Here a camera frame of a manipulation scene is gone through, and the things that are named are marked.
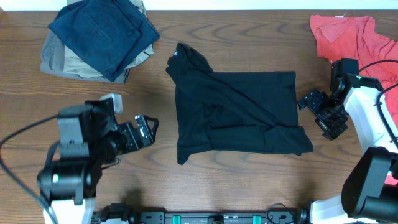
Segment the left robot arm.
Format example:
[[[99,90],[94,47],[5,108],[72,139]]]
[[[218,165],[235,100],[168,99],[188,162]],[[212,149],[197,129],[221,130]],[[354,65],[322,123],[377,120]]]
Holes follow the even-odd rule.
[[[137,115],[136,124],[119,124],[115,116],[122,110],[115,98],[60,110],[60,139],[37,176],[40,197],[49,206],[43,211],[46,223],[90,223],[103,171],[119,164],[120,155],[155,142],[158,119]]]

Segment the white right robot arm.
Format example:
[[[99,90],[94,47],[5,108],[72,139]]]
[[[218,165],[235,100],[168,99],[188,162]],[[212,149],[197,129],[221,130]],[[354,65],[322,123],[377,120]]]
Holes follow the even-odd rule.
[[[308,107],[328,139],[344,130],[351,118],[361,144],[362,157],[350,173],[341,194],[310,204],[306,223],[396,223],[397,128],[376,78],[356,73],[332,75],[332,94],[317,90],[298,101]]]

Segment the black t-shirt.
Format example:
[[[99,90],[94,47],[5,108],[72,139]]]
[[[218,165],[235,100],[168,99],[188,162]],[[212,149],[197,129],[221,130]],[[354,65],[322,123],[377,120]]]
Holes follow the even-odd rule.
[[[175,83],[178,164],[207,151],[298,156],[313,151],[299,125],[294,71],[216,72],[183,43],[165,71]]]

